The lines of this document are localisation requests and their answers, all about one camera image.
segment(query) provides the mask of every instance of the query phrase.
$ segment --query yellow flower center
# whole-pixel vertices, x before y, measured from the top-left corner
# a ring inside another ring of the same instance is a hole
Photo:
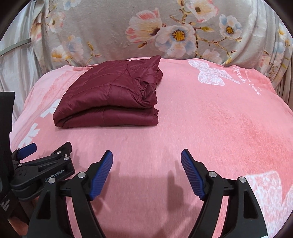
[[[285,32],[282,31],[282,30],[279,30],[279,34],[280,34],[280,35],[285,35]]]
[[[232,34],[234,33],[234,30],[233,30],[232,27],[227,26],[227,28],[226,28],[226,32],[227,32],[228,34],[232,35]]]
[[[201,12],[199,7],[196,7],[195,10],[196,10],[197,13]]]
[[[53,58],[57,58],[57,59],[61,59],[62,58],[62,54],[60,52],[52,52],[51,56]]]
[[[184,41],[185,39],[185,33],[181,30],[174,31],[172,36],[176,41]]]

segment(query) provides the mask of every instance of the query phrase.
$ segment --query floral fabric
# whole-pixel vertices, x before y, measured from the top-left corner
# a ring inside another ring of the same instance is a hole
[[[37,0],[31,38],[43,73],[161,55],[254,68],[274,88],[292,37],[263,0]]]

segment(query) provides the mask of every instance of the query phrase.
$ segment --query bed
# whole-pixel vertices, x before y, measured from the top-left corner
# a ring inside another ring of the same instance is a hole
[[[201,59],[161,59],[157,126],[72,129],[55,127],[52,114],[68,87],[91,67],[50,71],[34,85],[13,126],[11,149],[35,142],[38,150],[27,158],[32,160],[69,141],[76,171],[85,171],[111,150],[113,167],[93,207],[105,235],[114,238],[188,237],[202,205],[180,166],[180,153],[188,148],[223,177],[245,175],[273,237],[293,208],[293,112],[254,69],[222,67],[224,72],[213,74],[224,85],[202,83],[201,71],[216,67]],[[79,238],[73,209],[68,209]],[[224,216],[222,212],[214,237]]]

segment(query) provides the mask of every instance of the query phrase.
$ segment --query white butterfly print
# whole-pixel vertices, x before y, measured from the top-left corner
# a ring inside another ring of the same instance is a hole
[[[54,114],[56,111],[56,108],[58,107],[61,99],[57,99],[46,111],[44,111],[40,117],[44,118],[46,117],[49,113]]]
[[[206,62],[201,60],[189,60],[188,63],[200,71],[198,80],[203,84],[224,86],[225,83],[221,78],[229,79],[235,83],[240,84],[239,81],[233,79],[225,70],[210,68]]]
[[[31,128],[30,131],[28,132],[28,134],[23,138],[23,140],[19,143],[18,148],[22,148],[24,146],[29,145],[33,138],[38,134],[38,132],[40,131],[40,129],[36,129],[36,127],[38,126],[37,123],[34,123]]]

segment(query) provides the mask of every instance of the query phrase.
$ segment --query maroon puffer jacket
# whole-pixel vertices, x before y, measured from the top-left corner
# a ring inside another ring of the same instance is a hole
[[[161,57],[103,62],[80,76],[62,97],[53,120],[62,128],[157,125]]]

